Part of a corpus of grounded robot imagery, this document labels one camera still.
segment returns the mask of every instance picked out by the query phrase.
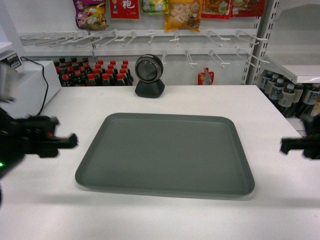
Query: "red package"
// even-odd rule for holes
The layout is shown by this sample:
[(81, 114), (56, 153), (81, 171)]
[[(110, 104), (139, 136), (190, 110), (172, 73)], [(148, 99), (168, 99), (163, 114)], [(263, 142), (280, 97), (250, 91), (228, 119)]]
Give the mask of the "red package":
[(198, 74), (198, 85), (212, 85), (214, 83), (215, 73), (209, 72), (207, 67), (204, 68), (204, 72)]
[(265, 0), (232, 0), (231, 17), (261, 17)]
[(229, 19), (231, 0), (203, 0), (201, 16), (207, 19)]
[(109, 0), (112, 19), (139, 19), (139, 0)]

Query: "yellow package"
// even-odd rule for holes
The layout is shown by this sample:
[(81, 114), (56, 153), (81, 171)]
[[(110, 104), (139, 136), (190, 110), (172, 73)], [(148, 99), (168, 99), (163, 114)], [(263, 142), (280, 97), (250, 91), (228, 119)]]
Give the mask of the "yellow package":
[(203, 0), (169, 0), (169, 14), (165, 14), (166, 32), (188, 28), (199, 32)]

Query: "white table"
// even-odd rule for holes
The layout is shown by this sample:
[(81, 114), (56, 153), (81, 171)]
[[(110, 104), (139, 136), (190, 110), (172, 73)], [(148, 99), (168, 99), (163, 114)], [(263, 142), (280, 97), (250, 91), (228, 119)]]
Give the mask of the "white table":
[[(104, 119), (117, 112), (229, 118), (255, 189), (231, 199), (86, 190), (75, 172)], [(1, 240), (320, 239), (320, 161), (279, 152), (281, 138), (299, 134), (256, 86), (166, 86), (157, 99), (136, 96), (134, 87), (67, 87), (43, 114), (57, 116), (56, 135), (74, 132), (79, 146), (58, 158), (28, 155), (2, 179)]]

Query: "gray tray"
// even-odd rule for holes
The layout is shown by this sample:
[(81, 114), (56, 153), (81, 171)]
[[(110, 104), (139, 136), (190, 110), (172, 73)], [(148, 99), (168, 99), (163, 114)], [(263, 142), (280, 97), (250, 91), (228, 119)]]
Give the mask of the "gray tray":
[(75, 179), (104, 192), (190, 198), (244, 196), (255, 187), (233, 122), (198, 115), (109, 115)]

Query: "packaged food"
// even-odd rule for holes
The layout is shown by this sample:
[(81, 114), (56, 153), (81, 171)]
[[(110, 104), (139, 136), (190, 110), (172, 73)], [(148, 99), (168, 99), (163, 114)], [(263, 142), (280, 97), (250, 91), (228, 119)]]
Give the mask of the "packaged food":
[(108, 27), (106, 0), (73, 0), (75, 23), (79, 29), (100, 31)]
[(146, 14), (168, 14), (168, 0), (142, 0), (142, 10)]
[(112, 19), (139, 19), (139, 0), (109, 0)]
[(232, 0), (231, 17), (261, 17), (265, 0)]
[(231, 0), (203, 0), (202, 17), (208, 19), (229, 19)]
[(169, 13), (165, 15), (166, 32), (182, 27), (199, 32), (203, 0), (169, 0)]
[(204, 68), (204, 72), (198, 74), (198, 85), (212, 85), (214, 82), (215, 73), (209, 71), (207, 67)]

